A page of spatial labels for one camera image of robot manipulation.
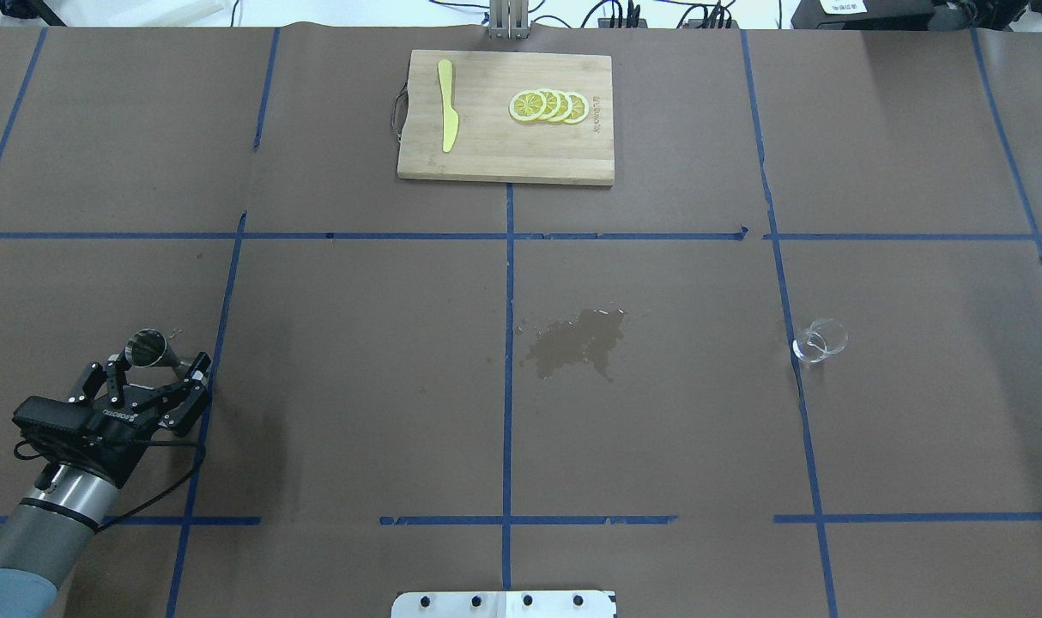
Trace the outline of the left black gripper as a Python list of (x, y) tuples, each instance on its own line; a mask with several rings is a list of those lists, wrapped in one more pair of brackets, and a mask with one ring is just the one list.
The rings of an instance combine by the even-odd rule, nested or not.
[[(66, 465), (122, 486), (154, 446), (157, 431), (172, 432), (179, 445), (191, 445), (187, 434), (210, 406), (210, 356), (200, 352), (179, 382), (152, 390), (125, 386), (129, 362), (123, 354), (113, 354), (105, 363), (88, 363), (71, 388), (67, 403), (93, 407), (99, 420), (96, 432), (104, 439), (104, 445), (98, 447), (93, 460)], [(97, 399), (102, 390), (105, 395)]]

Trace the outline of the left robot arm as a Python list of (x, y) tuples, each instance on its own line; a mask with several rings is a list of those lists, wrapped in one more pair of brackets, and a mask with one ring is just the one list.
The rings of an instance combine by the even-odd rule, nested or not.
[[(134, 367), (172, 367), (160, 387), (131, 384)], [(86, 367), (64, 400), (30, 397), (16, 407), (20, 445), (44, 467), (32, 488), (0, 524), (0, 617), (42, 617), (98, 533), (124, 522), (111, 518), (121, 490), (152, 447), (204, 447), (188, 434), (210, 404), (210, 356), (173, 363), (114, 355)]]

